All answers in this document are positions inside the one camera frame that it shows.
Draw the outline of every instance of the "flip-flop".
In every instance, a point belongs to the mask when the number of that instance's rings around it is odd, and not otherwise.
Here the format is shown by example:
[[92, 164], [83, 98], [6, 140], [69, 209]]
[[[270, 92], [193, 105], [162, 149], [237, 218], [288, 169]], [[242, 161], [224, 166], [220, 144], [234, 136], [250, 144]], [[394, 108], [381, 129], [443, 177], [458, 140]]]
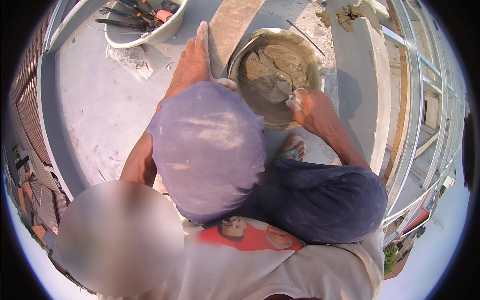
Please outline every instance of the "flip-flop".
[[295, 147], [297, 147], [297, 145], [300, 144], [301, 141], [305, 142], [305, 140], [301, 136], [299, 136], [298, 143], [293, 145], [292, 150], [286, 151], [284, 153], [280, 153], [279, 155], [277, 155], [274, 158], [274, 160], [282, 159], [282, 158], [285, 158], [285, 157], [287, 157], [289, 155], [292, 155], [292, 154], [293, 154], [293, 160], [298, 160], [299, 159], [299, 153], [298, 153], [298, 151]]

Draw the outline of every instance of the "hand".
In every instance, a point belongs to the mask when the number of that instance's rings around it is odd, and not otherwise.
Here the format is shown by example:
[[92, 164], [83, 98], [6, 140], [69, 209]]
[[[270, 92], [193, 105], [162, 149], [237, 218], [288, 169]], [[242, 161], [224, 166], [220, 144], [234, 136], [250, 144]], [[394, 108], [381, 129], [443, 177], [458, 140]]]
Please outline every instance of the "hand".
[[332, 101], [321, 91], [307, 91], [298, 88], [294, 91], [297, 101], [287, 100], [287, 106], [293, 111], [295, 121], [325, 142], [344, 130], [338, 119]]
[[208, 55], [208, 24], [202, 21], [197, 29], [197, 36], [187, 42], [187, 48], [181, 53], [170, 86], [165, 98], [177, 95], [192, 84], [200, 81], [210, 81], [226, 86], [230, 90], [237, 89], [237, 84], [227, 78], [215, 79], [210, 71], [210, 56]]

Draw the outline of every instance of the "gray painted floor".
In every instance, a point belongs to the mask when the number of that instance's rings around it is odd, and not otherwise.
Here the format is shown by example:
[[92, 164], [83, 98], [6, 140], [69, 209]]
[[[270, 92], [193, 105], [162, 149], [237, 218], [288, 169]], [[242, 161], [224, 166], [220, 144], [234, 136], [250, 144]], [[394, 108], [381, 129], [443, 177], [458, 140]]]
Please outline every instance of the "gray painted floor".
[[[154, 70], [147, 81], [137, 81], [115, 61], [105, 58], [107, 42], [104, 33], [89, 28], [85, 23], [61, 47], [56, 57], [59, 106], [64, 116], [64, 130], [70, 139], [67, 143], [72, 145], [71, 155], [77, 160], [78, 171], [84, 174], [85, 186], [103, 182], [103, 177], [106, 180], [119, 178], [128, 154], [165, 94], [186, 41], [195, 36], [201, 20], [212, 18], [220, 3], [221, 0], [191, 1], [175, 39], [143, 46]], [[330, 47], [332, 37], [325, 27], [324, 36], [314, 35], [319, 23], [315, 11], [319, 9], [312, 7], [308, 0], [267, 0], [247, 33], [263, 27], [278, 27], [298, 33], [290, 28], [286, 19], [305, 30], [326, 55], [325, 93], [338, 109], [335, 54]], [[88, 18], [87, 22], [93, 24], [97, 14]], [[172, 68], [168, 70], [166, 66], [170, 63]], [[269, 160], [293, 132], [306, 140], [305, 161], [340, 164], [330, 147], [303, 128], [265, 132]]]

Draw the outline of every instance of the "foot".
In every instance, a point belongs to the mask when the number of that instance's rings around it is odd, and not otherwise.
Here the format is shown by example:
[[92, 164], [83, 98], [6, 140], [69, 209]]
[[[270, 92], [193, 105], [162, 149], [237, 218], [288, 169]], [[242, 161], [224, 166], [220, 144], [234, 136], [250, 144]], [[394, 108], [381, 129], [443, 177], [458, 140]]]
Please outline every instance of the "foot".
[[[295, 148], [295, 149], [297, 149], [297, 153], [298, 153], [298, 156], [299, 156], [299, 161], [303, 161], [303, 157], [305, 156], [305, 142], [300, 141], [300, 143], [299, 143], [299, 137], [300, 136], [297, 133], [294, 133], [291, 136], [289, 136], [287, 141], [285, 142], [285, 144], [283, 144], [283, 146], [280, 147], [277, 154], [288, 152], [290, 150], [293, 150], [293, 148]], [[285, 158], [293, 159], [293, 154], [289, 155]]]

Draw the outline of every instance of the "left hand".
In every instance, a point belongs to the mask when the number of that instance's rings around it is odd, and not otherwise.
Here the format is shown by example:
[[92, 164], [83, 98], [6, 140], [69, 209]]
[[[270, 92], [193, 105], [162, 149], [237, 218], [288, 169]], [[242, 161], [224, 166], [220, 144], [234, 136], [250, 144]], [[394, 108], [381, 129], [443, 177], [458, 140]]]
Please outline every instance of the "left hand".
[[208, 55], [208, 24], [202, 21], [197, 29], [197, 36], [187, 42], [187, 48], [181, 53], [170, 86], [164, 98], [172, 97], [190, 85], [200, 81], [210, 81], [226, 86], [230, 90], [237, 89], [237, 84], [227, 78], [215, 79], [210, 71], [210, 56]]

